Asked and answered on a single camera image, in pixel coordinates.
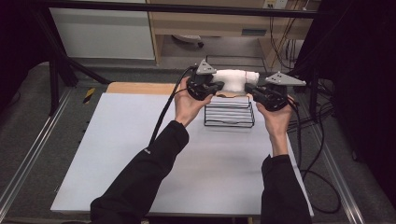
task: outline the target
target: black wire basket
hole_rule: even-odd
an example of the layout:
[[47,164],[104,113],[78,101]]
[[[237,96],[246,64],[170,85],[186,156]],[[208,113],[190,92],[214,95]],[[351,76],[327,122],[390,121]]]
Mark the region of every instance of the black wire basket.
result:
[[214,97],[205,106],[205,126],[251,128],[254,121],[252,103],[248,96]]

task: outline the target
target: black sleeve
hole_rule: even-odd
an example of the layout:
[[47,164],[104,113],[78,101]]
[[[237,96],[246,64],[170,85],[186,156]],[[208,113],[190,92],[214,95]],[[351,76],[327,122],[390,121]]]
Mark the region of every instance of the black sleeve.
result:
[[129,162],[105,194],[91,203],[92,223],[140,224],[177,154],[188,142],[184,126],[171,121],[151,146]]
[[267,157],[262,163],[261,224],[312,223],[289,155]]

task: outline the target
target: white tabletop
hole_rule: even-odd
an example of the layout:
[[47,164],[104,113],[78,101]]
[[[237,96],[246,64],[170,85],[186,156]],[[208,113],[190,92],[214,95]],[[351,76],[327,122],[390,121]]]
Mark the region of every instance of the white tabletop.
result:
[[[120,171],[149,144],[168,96],[104,93],[53,202],[51,211],[88,213]],[[188,126],[190,142],[162,182],[150,215],[258,216],[262,161],[271,144],[256,106],[252,128],[204,126],[204,111]],[[171,104],[163,126],[175,116]],[[291,161],[306,197],[292,151]],[[310,214],[312,208],[308,201]]]

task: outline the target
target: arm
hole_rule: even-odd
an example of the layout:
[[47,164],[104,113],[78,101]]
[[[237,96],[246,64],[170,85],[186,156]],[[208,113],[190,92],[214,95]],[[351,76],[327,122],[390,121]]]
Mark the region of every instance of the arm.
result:
[[274,156],[268,156],[262,163],[264,191],[261,223],[312,223],[308,204],[288,152],[286,131],[291,107],[287,105],[279,111],[269,112],[259,103],[256,106],[264,115]]
[[[186,78],[180,89],[186,89]],[[154,143],[140,151],[117,176],[105,194],[91,204],[92,223],[140,223],[149,212],[163,179],[177,154],[187,145],[185,129],[212,96],[196,101],[186,91],[175,96],[176,116]]]

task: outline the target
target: wall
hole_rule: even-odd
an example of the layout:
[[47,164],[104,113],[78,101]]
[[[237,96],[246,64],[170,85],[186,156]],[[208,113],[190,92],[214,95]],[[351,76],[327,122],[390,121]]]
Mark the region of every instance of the wall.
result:
[[147,12],[66,8],[50,11],[70,57],[154,60]]

